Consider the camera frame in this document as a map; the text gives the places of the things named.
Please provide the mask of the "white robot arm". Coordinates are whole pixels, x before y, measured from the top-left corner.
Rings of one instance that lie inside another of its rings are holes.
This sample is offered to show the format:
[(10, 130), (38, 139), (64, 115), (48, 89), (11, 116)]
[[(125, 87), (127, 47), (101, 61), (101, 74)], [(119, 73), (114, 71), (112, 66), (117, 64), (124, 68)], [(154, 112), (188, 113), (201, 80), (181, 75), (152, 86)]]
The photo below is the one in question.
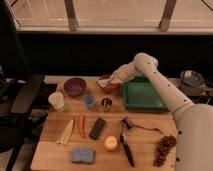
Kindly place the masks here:
[(129, 64), (110, 76), (124, 83), (145, 75), (166, 104), (180, 131), (177, 136), (175, 171), (213, 171), (213, 106), (195, 104), (157, 70), (156, 58), (138, 53)]

